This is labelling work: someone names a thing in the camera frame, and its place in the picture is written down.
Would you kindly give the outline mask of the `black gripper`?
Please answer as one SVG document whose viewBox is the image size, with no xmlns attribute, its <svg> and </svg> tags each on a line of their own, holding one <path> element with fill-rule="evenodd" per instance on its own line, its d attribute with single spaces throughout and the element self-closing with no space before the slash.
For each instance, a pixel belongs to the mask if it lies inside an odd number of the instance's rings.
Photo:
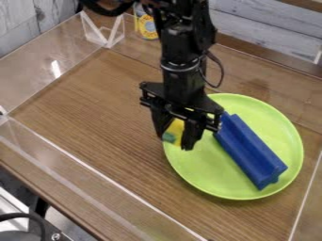
<svg viewBox="0 0 322 241">
<path fill-rule="evenodd" d="M 139 103 L 151 110 L 158 137 L 162 137 L 174 118 L 183 120 L 182 149 L 191 151 L 195 143 L 202 139 L 205 129 L 219 131 L 225 108 L 210 99 L 203 90 L 186 103 L 165 96 L 163 83 L 142 82 L 139 89 L 142 91 Z M 198 114 L 206 115 L 206 118 L 194 120 Z"/>
</svg>

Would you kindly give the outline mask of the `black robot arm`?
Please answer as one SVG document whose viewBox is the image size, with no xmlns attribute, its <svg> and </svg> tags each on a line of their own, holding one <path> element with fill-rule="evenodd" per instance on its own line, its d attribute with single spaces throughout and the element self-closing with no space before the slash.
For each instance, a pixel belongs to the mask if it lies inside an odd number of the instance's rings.
<svg viewBox="0 0 322 241">
<path fill-rule="evenodd" d="M 102 0 L 79 0 L 97 14 L 118 17 L 137 3 L 153 16 L 161 40 L 161 82 L 139 84 L 141 104 L 151 110 L 162 137 L 174 120 L 183 121 L 182 149 L 190 151 L 206 130 L 217 132 L 225 109 L 205 92 L 206 61 L 214 57 L 217 28 L 207 0 L 117 0 L 113 8 Z"/>
</svg>

